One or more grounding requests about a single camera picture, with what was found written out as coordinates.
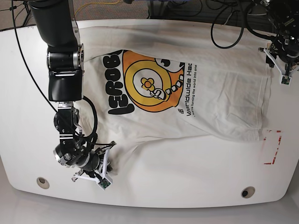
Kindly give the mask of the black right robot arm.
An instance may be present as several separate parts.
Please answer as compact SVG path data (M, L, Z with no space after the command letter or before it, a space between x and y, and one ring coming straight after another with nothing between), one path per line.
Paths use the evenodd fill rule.
M85 136L79 125L79 110L74 102L88 98L83 95L84 46L73 2L71 0L31 0L32 15L43 41L47 43L49 69L48 99L57 102L54 126L59 132L59 144L54 149L58 163L78 167L72 178L95 182L102 189L112 184L108 155L114 143L97 144L97 127Z

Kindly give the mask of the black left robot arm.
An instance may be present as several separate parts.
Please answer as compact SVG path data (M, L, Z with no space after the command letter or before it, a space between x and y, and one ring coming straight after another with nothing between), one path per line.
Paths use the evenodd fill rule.
M255 34L270 41L263 49L271 66L281 74L281 83L289 84L299 69L299 2L297 0L255 0L254 4L266 10L268 20L274 26L275 36Z

